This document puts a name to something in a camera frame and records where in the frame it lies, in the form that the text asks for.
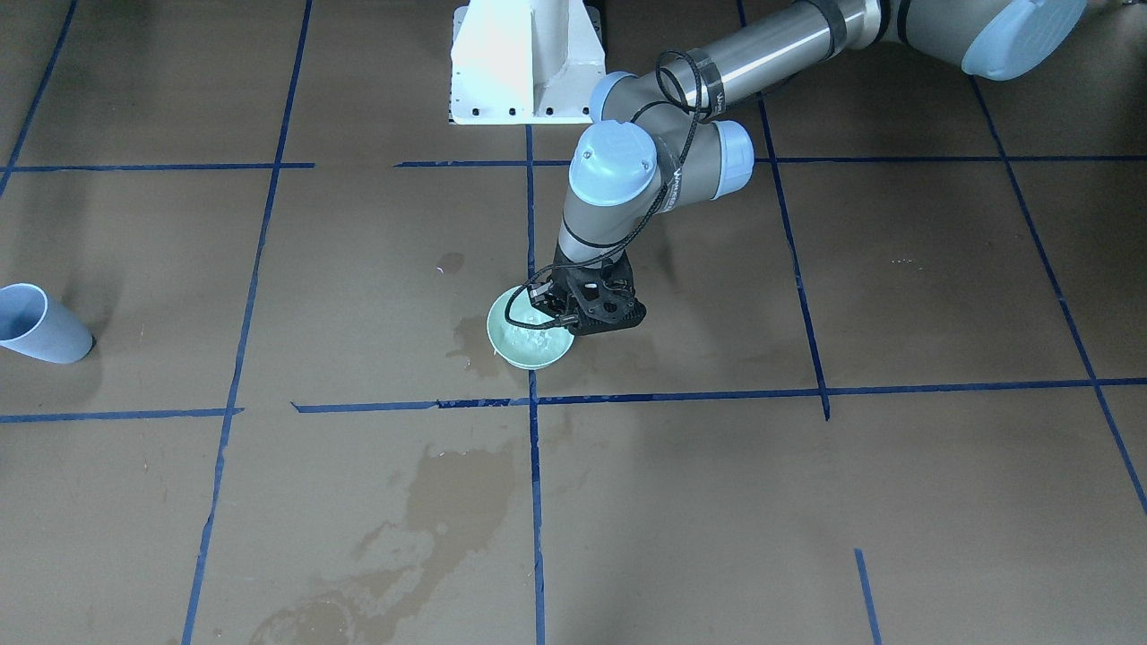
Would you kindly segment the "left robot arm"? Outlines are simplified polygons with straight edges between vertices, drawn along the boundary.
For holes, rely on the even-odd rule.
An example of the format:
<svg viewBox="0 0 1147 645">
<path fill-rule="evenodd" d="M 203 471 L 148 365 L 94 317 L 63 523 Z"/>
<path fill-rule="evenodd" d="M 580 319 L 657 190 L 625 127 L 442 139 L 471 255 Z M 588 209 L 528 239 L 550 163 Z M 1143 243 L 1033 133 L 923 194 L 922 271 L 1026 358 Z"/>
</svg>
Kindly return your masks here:
<svg viewBox="0 0 1147 645">
<path fill-rule="evenodd" d="M 1085 1 L 794 1 L 650 73 L 608 73 L 574 151 L 556 252 L 512 292 L 501 319 L 576 336 L 642 322 L 627 248 L 651 217 L 746 187 L 756 151 L 738 103 L 844 50 L 900 42 L 963 73 L 1009 81 L 1072 33 Z"/>
</svg>

